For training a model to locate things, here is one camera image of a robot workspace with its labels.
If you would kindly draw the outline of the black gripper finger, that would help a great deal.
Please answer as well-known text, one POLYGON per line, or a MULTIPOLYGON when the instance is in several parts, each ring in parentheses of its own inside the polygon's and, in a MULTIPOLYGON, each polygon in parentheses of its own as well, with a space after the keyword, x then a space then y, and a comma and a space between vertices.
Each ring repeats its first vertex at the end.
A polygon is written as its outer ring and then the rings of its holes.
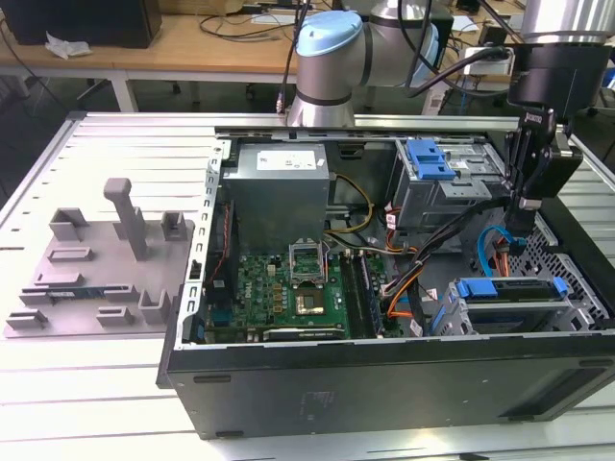
POLYGON ((504 222, 505 228, 512 235, 523 235, 522 230, 522 214, 519 208, 518 197, 518 182, 519 182, 519 157, 524 140, 524 133, 522 130, 516 130, 506 135, 505 146, 508 151, 508 159, 506 162, 506 180, 510 191, 510 201, 506 209, 504 222))
POLYGON ((528 236, 533 229, 535 214, 546 197, 543 176, 553 156, 551 145, 539 153, 533 153, 524 164, 524 178, 521 187, 521 235, 528 236))

